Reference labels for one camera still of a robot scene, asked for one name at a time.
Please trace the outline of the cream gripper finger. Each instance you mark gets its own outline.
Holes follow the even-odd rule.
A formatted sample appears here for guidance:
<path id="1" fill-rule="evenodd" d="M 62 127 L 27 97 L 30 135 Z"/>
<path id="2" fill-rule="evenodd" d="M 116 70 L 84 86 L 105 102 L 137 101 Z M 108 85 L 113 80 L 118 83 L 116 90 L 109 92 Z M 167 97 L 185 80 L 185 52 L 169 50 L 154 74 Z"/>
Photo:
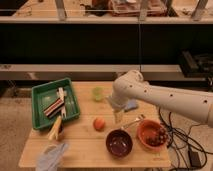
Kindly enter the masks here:
<path id="1" fill-rule="evenodd" d="M 123 119 L 123 112 L 122 111 L 115 111 L 114 117 L 115 117 L 115 123 L 120 123 Z"/>

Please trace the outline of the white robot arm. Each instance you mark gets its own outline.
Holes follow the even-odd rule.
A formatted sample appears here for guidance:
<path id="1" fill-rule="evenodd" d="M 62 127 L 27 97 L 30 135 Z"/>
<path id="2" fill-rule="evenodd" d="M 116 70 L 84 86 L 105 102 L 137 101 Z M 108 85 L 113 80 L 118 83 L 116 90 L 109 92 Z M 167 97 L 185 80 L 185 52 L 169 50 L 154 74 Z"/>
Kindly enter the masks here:
<path id="1" fill-rule="evenodd" d="M 213 127 L 211 92 L 153 86 L 138 70 L 130 70 L 113 82 L 108 102 L 115 111 L 121 111 L 130 99 L 142 100 Z"/>

